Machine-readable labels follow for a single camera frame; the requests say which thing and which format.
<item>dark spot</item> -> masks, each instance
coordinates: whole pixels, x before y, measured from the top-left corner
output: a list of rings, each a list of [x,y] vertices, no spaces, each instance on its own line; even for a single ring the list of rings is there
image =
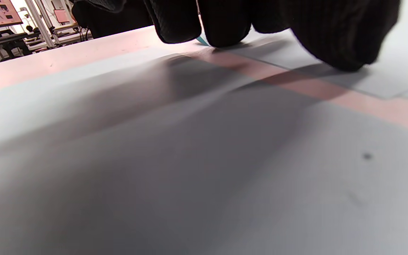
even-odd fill
[[[355,205],[356,207],[364,207],[366,205],[366,202],[360,199],[357,194],[348,191],[346,195],[352,205]]]
[[[370,160],[370,159],[373,158],[373,155],[371,153],[365,152],[365,153],[363,153],[363,158],[365,160]]]

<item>black glove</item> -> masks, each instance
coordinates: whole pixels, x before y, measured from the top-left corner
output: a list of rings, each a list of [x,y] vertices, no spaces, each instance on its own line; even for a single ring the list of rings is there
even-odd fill
[[[125,0],[88,0],[118,11]],[[344,71],[373,63],[396,24],[400,0],[198,0],[207,40],[236,45],[251,24],[261,33],[291,28],[316,58]],[[144,0],[160,39],[186,42],[201,34],[196,0]]]

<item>light gray panel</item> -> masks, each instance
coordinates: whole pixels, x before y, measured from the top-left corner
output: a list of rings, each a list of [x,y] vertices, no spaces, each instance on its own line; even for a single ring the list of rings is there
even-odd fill
[[[180,56],[35,86],[0,91],[0,255],[408,254],[407,129]]]

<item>workbench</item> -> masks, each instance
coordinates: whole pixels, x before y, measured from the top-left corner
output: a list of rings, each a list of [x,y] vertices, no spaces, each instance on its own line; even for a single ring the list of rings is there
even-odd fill
[[[408,254],[403,11],[355,74],[290,31],[0,63],[0,255]]]

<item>glove finger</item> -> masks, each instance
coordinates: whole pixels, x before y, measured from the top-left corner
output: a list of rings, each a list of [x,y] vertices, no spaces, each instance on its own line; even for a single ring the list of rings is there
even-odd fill
[[[287,20],[316,58],[357,71],[377,58],[398,18],[399,0],[303,0],[288,2]]]
[[[162,42],[177,44],[201,35],[196,0],[144,0]]]
[[[297,39],[316,58],[344,71],[364,63],[353,40],[369,0],[289,0],[287,20]]]
[[[358,24],[355,39],[356,58],[374,63],[382,42],[398,21],[400,0],[371,0]]]
[[[280,0],[250,0],[249,14],[257,32],[271,34],[288,28],[282,15],[284,6]]]
[[[250,31],[246,0],[198,0],[207,41],[213,47],[239,43]]]

